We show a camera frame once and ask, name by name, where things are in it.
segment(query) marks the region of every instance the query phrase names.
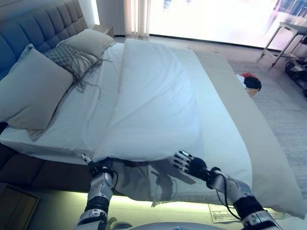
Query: window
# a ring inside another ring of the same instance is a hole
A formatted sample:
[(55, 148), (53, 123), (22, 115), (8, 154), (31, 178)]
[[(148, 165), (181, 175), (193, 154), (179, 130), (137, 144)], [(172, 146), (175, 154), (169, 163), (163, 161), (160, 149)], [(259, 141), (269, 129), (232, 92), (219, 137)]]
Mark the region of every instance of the window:
[[(150, 33), (265, 47), (279, 22), (305, 25), (306, 13), (306, 0), (153, 0)], [(280, 33), (271, 48), (292, 35)]]

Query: bedroom floor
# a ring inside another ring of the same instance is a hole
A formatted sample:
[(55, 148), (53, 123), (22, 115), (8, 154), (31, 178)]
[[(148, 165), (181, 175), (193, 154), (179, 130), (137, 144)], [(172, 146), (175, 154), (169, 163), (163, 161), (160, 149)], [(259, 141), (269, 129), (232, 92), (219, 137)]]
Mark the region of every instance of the bedroom floor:
[[(124, 38), (119, 37), (116, 40), (123, 42)], [(284, 59), (271, 68), (271, 57), (266, 55), (260, 58), (261, 50), (258, 49), (160, 37), (151, 37), (150, 41), (178, 48), (190, 47), (219, 52), (227, 60), (254, 62), (293, 99), (294, 103), (307, 113), (307, 99), (303, 96), (301, 88), (293, 83), (284, 72)], [(86, 194), (35, 189), (32, 189), (31, 192), (40, 196), (41, 201), (28, 227), (30, 230), (73, 229), (85, 208)], [(150, 208), (150, 205), (149, 202), (134, 201), (131, 204), (125, 198), (115, 198), (111, 201), (109, 217), (116, 217), (120, 221), (128, 221), (133, 225), (158, 221), (187, 221), (212, 225), (207, 205), (195, 206), (194, 209), (189, 209), (185, 205), (180, 208), (174, 208), (168, 204)], [(298, 218), (286, 218), (278, 222), (284, 229), (304, 229), (304, 226), (307, 226), (306, 220), (302, 221)], [(229, 230), (241, 229), (239, 223), (218, 224), (217, 227)]]

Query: wooden nightstand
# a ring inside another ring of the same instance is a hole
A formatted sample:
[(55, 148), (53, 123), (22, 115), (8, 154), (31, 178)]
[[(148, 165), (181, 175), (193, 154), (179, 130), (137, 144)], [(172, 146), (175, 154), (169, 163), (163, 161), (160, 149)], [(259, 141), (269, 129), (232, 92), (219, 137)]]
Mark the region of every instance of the wooden nightstand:
[(101, 24), (101, 25), (94, 24), (94, 25), (90, 25), (88, 28), (102, 32), (102, 33), (109, 35), (110, 37), (114, 38), (114, 30), (113, 30), (112, 26), (107, 26), (107, 25), (103, 25), (103, 24)]
[(0, 183), (0, 229), (25, 230), (38, 201), (36, 195)]

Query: blue headboard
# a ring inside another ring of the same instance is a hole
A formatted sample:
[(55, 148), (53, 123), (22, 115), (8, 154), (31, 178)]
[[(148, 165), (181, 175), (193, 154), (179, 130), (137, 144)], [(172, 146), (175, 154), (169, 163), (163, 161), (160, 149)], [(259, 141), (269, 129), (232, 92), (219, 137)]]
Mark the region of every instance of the blue headboard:
[(78, 0), (57, 3), (16, 21), (0, 25), (0, 80), (24, 48), (32, 43), (40, 52), (87, 28)]

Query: sheer curtain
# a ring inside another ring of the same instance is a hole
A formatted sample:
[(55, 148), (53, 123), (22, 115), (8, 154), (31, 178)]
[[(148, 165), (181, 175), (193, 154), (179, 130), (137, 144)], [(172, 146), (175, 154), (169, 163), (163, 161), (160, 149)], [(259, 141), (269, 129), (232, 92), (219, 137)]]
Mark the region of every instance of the sheer curtain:
[(151, 0), (124, 0), (126, 35), (149, 37)]

